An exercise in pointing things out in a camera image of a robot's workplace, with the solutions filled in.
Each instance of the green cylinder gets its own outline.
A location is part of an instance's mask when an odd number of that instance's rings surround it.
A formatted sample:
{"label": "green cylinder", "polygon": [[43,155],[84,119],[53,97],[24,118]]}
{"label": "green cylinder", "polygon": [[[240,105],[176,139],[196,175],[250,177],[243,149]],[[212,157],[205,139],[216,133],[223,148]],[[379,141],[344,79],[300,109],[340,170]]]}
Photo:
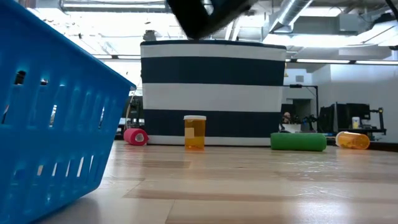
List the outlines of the green cylinder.
{"label": "green cylinder", "polygon": [[319,133],[272,133],[271,149],[322,152],[326,149],[326,137]]}

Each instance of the blue plastic basket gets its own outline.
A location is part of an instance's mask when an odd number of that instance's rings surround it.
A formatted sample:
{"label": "blue plastic basket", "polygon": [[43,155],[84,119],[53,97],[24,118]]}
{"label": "blue plastic basket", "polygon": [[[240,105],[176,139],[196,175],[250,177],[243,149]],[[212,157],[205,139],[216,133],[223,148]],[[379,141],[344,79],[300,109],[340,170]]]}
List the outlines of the blue plastic basket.
{"label": "blue plastic basket", "polygon": [[99,186],[134,85],[14,0],[0,43],[0,223],[27,223]]}

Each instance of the wooden floor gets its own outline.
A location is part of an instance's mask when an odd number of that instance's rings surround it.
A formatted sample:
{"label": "wooden floor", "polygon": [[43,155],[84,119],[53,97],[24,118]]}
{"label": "wooden floor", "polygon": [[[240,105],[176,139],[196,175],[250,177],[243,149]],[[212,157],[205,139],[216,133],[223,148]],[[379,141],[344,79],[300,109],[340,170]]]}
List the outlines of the wooden floor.
{"label": "wooden floor", "polygon": [[398,153],[132,147],[98,190],[42,223],[398,223]]}

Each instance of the navy and white stripe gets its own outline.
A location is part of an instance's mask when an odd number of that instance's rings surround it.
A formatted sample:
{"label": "navy and white stripe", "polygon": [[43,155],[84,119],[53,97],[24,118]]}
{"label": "navy and white stripe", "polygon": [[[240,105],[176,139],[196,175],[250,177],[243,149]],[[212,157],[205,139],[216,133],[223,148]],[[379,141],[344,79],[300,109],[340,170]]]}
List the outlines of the navy and white stripe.
{"label": "navy and white stripe", "polygon": [[278,131],[286,49],[223,40],[141,44],[150,144],[183,144],[185,115],[203,115],[206,144],[268,146]]}

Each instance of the red tape roll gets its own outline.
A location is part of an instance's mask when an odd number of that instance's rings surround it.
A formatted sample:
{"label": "red tape roll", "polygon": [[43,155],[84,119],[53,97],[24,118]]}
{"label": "red tape roll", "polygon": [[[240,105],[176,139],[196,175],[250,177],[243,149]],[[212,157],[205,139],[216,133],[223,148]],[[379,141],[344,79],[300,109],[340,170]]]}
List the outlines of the red tape roll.
{"label": "red tape roll", "polygon": [[123,138],[133,146],[143,146],[149,140],[147,133],[139,128],[127,129],[123,134]]}

